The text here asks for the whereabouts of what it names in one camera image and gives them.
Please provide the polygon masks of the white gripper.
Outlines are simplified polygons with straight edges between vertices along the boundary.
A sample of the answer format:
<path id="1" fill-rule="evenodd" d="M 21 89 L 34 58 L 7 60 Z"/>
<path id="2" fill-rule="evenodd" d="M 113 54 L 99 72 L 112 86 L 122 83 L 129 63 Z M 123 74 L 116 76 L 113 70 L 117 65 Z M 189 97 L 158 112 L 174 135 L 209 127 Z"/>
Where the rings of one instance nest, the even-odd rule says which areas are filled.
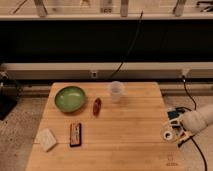
<path id="1" fill-rule="evenodd" d="M 181 124 L 187 131 L 183 131 L 178 135 L 177 143 L 181 144 L 192 136 L 193 131 L 193 116 L 191 113 L 184 113 L 179 118 L 173 118 L 163 124 L 164 127 L 180 127 Z"/>

